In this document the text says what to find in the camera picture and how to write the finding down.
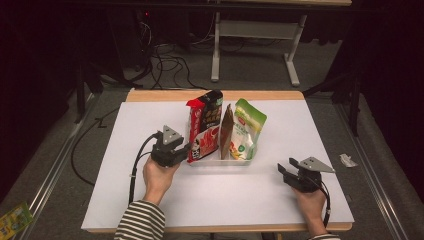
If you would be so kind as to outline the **black stand legs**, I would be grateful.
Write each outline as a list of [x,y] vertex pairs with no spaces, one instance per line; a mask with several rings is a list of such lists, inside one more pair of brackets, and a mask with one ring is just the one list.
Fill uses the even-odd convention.
[[302,92],[304,97],[312,96],[317,92],[333,89],[331,100],[333,103],[349,102],[348,125],[351,132],[357,136],[357,122],[359,113],[360,76],[353,72],[344,73],[337,77],[325,80]]
[[77,118],[79,123],[86,111],[85,86],[88,86],[92,93],[102,93],[103,85],[96,69],[90,63],[80,63],[76,68],[76,103]]

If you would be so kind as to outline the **green and white food packet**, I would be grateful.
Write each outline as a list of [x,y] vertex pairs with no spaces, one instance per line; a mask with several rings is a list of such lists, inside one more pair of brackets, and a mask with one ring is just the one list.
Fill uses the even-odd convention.
[[234,124],[230,141],[230,155],[235,160],[252,160],[267,116],[240,98],[235,104]]

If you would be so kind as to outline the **gold foil packet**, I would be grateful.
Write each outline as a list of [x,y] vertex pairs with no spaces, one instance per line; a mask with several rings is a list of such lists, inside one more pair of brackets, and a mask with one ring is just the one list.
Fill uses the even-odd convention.
[[231,105],[228,104],[224,117],[221,123],[221,132],[220,132],[220,159],[224,160],[228,154],[232,130],[233,130],[233,111]]

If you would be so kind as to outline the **clear plastic container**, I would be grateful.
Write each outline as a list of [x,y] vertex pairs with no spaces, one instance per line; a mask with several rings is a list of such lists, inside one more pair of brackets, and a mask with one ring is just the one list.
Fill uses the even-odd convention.
[[221,142],[222,127],[213,126],[200,132],[192,141],[188,164],[192,167],[249,166],[251,160],[234,159],[224,151]]

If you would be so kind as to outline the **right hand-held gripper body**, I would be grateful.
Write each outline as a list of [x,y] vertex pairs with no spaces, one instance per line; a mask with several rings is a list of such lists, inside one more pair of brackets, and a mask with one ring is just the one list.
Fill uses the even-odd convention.
[[322,172],[334,173],[335,170],[315,157],[308,157],[299,162],[295,178],[285,183],[303,193],[312,193],[321,188]]

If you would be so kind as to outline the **red and black snack packet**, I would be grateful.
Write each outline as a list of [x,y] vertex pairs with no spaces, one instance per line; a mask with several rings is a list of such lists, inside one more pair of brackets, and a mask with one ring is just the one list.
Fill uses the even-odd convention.
[[191,149],[188,162],[198,161],[219,147],[223,93],[211,90],[200,97],[189,100],[186,105],[189,111],[189,142]]

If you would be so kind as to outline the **person's right hand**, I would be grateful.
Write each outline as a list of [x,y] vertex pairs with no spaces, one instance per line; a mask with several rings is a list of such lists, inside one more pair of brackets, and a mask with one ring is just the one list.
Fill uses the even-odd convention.
[[312,193],[302,193],[293,189],[299,209],[306,221],[311,237],[327,234],[326,227],[322,219],[322,210],[326,201],[322,191],[317,190]]

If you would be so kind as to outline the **white metal desk frame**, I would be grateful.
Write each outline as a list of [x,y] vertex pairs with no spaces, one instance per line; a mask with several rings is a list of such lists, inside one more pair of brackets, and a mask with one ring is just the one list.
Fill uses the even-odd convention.
[[220,75],[220,38],[240,37],[273,40],[290,40],[291,49],[283,54],[291,85],[298,87],[300,81],[293,62],[307,20],[302,15],[296,23],[222,20],[215,14],[214,50],[212,55],[211,81],[218,82]]

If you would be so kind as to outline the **person's left hand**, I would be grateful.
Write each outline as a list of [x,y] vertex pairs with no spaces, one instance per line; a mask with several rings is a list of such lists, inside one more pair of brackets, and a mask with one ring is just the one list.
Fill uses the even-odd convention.
[[143,200],[159,205],[170,188],[178,168],[179,164],[172,167],[162,167],[149,157],[143,167],[143,179],[146,187]]

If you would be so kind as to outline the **yellow green packet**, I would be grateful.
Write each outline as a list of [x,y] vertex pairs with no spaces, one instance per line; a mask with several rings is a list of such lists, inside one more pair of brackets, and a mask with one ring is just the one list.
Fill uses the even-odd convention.
[[22,202],[0,217],[0,240],[10,240],[33,222],[33,215],[26,202]]

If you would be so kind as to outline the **crumpled white wrapper scrap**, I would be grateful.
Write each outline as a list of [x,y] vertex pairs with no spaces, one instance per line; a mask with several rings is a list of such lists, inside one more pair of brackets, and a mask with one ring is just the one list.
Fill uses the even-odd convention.
[[347,154],[340,154],[339,158],[342,164],[347,168],[353,168],[357,166],[357,163],[354,162]]

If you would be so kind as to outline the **metal floor rail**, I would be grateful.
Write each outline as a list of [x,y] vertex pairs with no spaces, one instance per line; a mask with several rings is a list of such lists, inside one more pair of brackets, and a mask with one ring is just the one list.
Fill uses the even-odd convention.
[[392,202],[383,189],[382,184],[379,181],[359,138],[353,134],[348,124],[348,116],[344,110],[344,107],[335,105],[334,108],[341,118],[342,124],[353,142],[356,153],[359,155],[358,162],[360,163],[361,169],[365,174],[366,182],[372,192],[372,195],[376,201],[380,213],[384,218],[386,226],[388,227],[393,240],[402,240],[403,229],[399,225],[399,221],[393,209]]
[[88,114],[92,111],[93,107],[98,102],[99,97],[99,94],[91,93],[88,95],[88,98],[83,101],[86,106],[85,112],[81,115],[79,121],[73,124],[70,134],[62,145],[48,174],[46,175],[39,189],[37,190],[36,195],[32,200],[31,204],[29,205],[30,211],[33,214],[33,221],[27,227],[25,227],[21,233],[19,233],[16,237],[13,237],[12,240],[28,240],[39,216],[41,215],[45,205],[47,204],[50,198],[50,195],[52,194],[55,188],[56,183],[58,182],[58,179],[65,165],[67,164],[67,157],[71,152],[71,148],[75,145],[76,138],[81,128],[83,127]]

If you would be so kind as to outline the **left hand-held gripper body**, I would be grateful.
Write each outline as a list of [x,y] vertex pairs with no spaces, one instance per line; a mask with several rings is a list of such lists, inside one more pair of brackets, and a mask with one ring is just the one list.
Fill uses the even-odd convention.
[[156,133],[156,143],[153,145],[151,153],[153,160],[162,167],[173,167],[171,165],[172,156],[183,141],[184,138],[181,134],[164,125],[163,130]]

